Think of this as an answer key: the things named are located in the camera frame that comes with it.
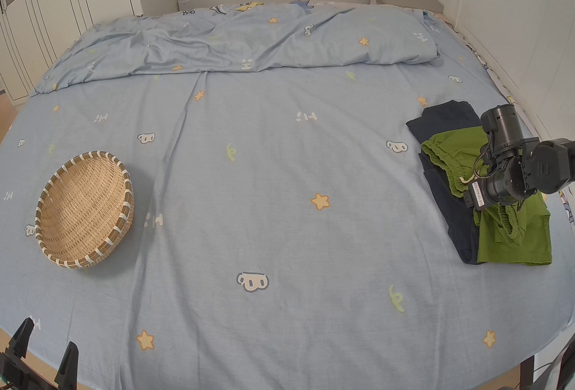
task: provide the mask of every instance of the wooden floor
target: wooden floor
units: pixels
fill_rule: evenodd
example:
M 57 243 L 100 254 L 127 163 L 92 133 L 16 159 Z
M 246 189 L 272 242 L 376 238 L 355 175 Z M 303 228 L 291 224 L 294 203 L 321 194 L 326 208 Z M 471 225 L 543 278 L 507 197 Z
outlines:
M 0 95 L 0 142 L 4 139 L 4 135 L 12 125 L 12 122 L 16 118 L 16 110 L 11 106 L 8 97 L 3 94 Z M 0 350 L 4 350 L 8 346 L 8 341 L 10 340 L 10 336 L 14 334 L 15 331 L 8 331 L 10 335 L 0 329 Z M 42 362 L 32 354 L 28 354 L 26 358 L 26 363 L 38 372 L 43 378 L 52 381 L 56 375 L 56 370 L 46 363 Z M 510 386 L 511 388 L 515 388 L 519 385 L 519 366 L 513 368 L 511 371 L 507 372 L 506 374 L 495 378 L 489 384 L 485 384 L 478 388 L 478 390 L 499 390 L 499 388 L 503 386 Z M 79 390 L 89 390 L 88 387 L 83 385 L 78 385 Z

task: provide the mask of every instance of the cartoon bear face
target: cartoon bear face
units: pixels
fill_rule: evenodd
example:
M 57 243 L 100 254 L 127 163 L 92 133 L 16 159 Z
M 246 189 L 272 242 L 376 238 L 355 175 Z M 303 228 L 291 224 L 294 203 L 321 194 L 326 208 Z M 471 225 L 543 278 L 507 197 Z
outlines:
M 140 140 L 140 142 L 142 144 L 146 144 L 147 142 L 152 142 L 154 139 L 156 139 L 156 134 L 155 133 L 142 133 L 141 135 L 138 136 L 138 139 Z
M 269 284 L 269 279 L 263 273 L 243 271 L 237 276 L 237 282 L 242 285 L 246 291 L 254 292 L 258 289 L 266 289 Z
M 395 153 L 405 152 L 407 150 L 407 144 L 405 142 L 387 142 L 387 146 L 393 150 Z

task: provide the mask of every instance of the white label sticker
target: white label sticker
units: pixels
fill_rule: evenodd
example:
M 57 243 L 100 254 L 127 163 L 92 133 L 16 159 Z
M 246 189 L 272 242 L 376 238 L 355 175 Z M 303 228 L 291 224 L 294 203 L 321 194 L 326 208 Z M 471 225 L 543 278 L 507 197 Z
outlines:
M 478 182 L 473 183 L 473 192 L 475 192 L 475 197 L 477 199 L 477 204 L 479 205 L 479 207 L 485 205 L 485 201 L 483 200 L 483 195 L 481 194 L 481 191 L 479 189 Z

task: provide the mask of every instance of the pile of clothes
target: pile of clothes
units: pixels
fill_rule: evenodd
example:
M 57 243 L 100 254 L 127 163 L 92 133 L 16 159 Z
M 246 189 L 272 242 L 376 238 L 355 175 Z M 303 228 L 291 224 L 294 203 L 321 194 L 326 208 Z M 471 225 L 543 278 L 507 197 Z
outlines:
M 427 107 L 420 118 L 406 125 L 421 144 L 424 175 L 465 264 L 551 263 L 550 214 L 541 192 L 519 209 L 517 203 L 496 204 L 481 212 L 466 207 L 463 192 L 487 143 L 479 117 L 468 102 Z M 487 167 L 481 161 L 479 165 L 479 173 L 485 174 Z

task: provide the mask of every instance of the orange star pattern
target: orange star pattern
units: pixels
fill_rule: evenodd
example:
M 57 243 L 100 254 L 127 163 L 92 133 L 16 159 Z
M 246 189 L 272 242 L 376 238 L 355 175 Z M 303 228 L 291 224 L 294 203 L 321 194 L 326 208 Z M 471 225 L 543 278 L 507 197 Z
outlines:
M 140 342 L 142 350 L 154 350 L 154 336 L 148 335 L 145 329 L 142 329 L 142 334 L 136 337 L 136 340 Z
M 329 197 L 322 196 L 319 193 L 316 193 L 316 197 L 312 199 L 312 203 L 316 206 L 318 211 L 321 211 L 324 208 L 329 207 Z
M 490 349 L 496 342 L 497 339 L 495 338 L 495 331 L 487 330 L 487 332 L 485 333 L 485 337 L 483 339 L 483 343 L 487 345 L 488 349 Z

